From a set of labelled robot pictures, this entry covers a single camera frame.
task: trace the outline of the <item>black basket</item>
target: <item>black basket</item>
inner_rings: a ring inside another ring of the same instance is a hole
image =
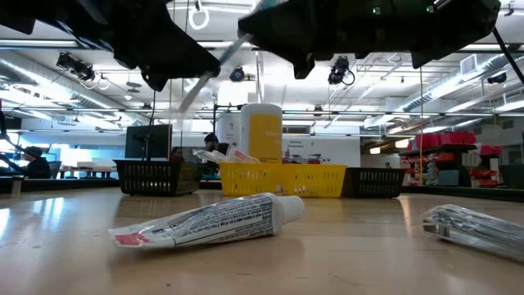
[[[176,196],[196,192],[202,173],[192,163],[115,160],[122,193]]]
[[[347,168],[344,197],[398,197],[405,169]]]

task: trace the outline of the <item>yellow plastic basket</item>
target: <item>yellow plastic basket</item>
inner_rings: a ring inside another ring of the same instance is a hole
[[[226,196],[276,193],[281,184],[282,165],[222,163],[220,178]]]
[[[286,164],[282,189],[301,197],[340,197],[346,167],[343,165]]]

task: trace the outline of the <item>window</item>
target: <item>window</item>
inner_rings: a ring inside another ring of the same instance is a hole
[[[502,122],[502,129],[510,129],[513,128],[513,120],[506,120]]]

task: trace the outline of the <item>table surface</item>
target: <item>table surface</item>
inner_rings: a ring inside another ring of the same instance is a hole
[[[143,251],[107,229],[219,202],[125,197],[118,188],[22,193],[0,201],[2,294],[522,294],[524,265],[422,231],[420,214],[453,203],[524,223],[524,204],[404,194],[305,199],[305,218],[274,237]]]

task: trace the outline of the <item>white tube cap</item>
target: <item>white tube cap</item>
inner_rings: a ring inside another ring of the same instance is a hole
[[[297,196],[277,197],[278,201],[284,207],[284,220],[282,225],[292,221],[299,220],[305,214],[304,201]]]

